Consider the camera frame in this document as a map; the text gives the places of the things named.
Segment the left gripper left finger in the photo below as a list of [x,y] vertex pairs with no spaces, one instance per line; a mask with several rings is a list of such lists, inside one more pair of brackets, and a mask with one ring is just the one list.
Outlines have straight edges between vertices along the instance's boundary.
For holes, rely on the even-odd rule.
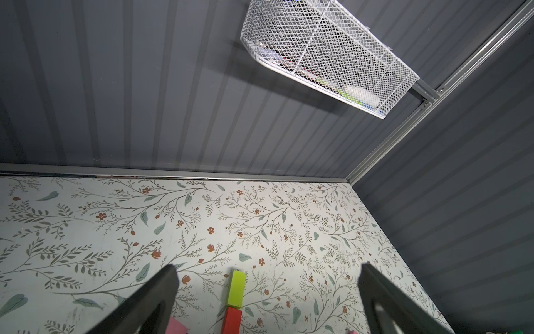
[[165,333],[179,288],[174,265],[168,264],[90,333]]

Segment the long red block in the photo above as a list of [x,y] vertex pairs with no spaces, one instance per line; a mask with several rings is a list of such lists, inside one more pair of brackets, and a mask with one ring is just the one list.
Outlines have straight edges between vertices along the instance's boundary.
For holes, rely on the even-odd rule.
[[233,307],[226,307],[225,318],[221,334],[239,334],[241,328],[242,311]]

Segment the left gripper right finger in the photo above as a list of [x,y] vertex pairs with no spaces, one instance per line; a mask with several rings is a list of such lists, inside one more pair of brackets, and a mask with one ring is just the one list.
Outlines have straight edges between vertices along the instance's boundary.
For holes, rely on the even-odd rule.
[[361,266],[360,299],[370,333],[452,333],[430,297],[401,289],[372,264]]

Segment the pink block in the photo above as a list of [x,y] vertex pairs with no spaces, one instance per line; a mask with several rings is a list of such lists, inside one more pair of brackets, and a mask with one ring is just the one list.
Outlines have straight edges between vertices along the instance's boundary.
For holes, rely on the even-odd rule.
[[180,323],[175,318],[171,317],[169,319],[167,329],[165,330],[165,334],[187,334],[188,329],[185,325]]

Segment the lime green block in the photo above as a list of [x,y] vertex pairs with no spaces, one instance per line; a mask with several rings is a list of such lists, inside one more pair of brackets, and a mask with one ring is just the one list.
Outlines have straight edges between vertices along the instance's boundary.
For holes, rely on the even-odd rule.
[[247,275],[243,271],[234,270],[229,284],[227,306],[241,309],[246,287]]

